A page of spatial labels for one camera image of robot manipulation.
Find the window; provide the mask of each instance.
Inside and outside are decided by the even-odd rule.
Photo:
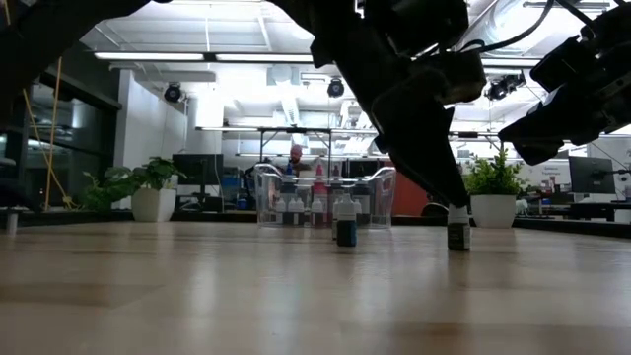
[[[6,157],[7,152],[7,135],[0,134],[0,157]]]
[[[48,165],[44,154],[47,157],[49,152],[49,144],[39,145],[36,140],[29,140],[24,187],[27,195],[40,204],[45,201],[48,177]],[[84,172],[97,176],[102,165],[102,160],[97,156],[53,146],[53,171],[65,193],[75,202],[79,201],[84,189],[91,183],[90,179],[84,176]],[[53,207],[64,205],[63,194],[53,178],[50,183],[49,203]]]
[[[35,124],[42,137],[50,137],[54,90],[44,85],[34,86],[33,111]],[[115,115],[90,106],[80,100],[59,96],[55,143],[95,153],[111,155],[115,135]],[[32,124],[31,136],[35,136]]]
[[[42,206],[48,179],[46,158],[50,153],[49,142],[53,135],[54,101],[52,88],[42,84],[33,87],[35,125],[29,123],[23,185],[27,196]],[[115,113],[102,111],[60,93],[52,146],[52,170],[61,188],[51,177],[51,207],[64,206],[63,192],[72,197],[75,203],[79,203],[85,188],[92,183],[84,176],[84,172],[98,177],[111,166],[115,125]]]

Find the green leaves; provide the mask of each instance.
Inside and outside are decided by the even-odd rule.
[[[84,176],[92,180],[83,195],[82,202],[87,209],[105,212],[111,209],[111,204],[131,196],[142,187],[161,190],[173,175],[185,177],[174,166],[173,161],[159,157],[133,171],[126,167],[112,167],[107,169],[103,179],[93,177],[84,172]]]
[[[501,151],[492,162],[475,158],[471,173],[464,177],[471,195],[517,195],[524,180],[517,177],[523,164],[506,165],[508,150]]]

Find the computer monitor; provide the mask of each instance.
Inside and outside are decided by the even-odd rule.
[[[352,160],[348,171],[346,166],[342,169],[342,175],[346,178],[371,177],[384,166],[383,161],[378,160]]]
[[[177,181],[180,185],[219,185],[224,175],[222,154],[174,154],[175,167],[186,175]]]
[[[615,194],[610,159],[570,157],[572,192]]]

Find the clear plastic bin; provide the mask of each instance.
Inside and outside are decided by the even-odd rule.
[[[394,168],[381,168],[366,178],[285,176],[269,164],[258,164],[254,170],[259,226],[330,228],[333,204],[344,193],[362,206],[360,228],[391,226]],[[312,213],[314,202],[316,213]]]

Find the table surface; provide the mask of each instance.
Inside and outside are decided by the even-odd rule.
[[[0,354],[631,354],[631,243],[112,223],[0,237]]]

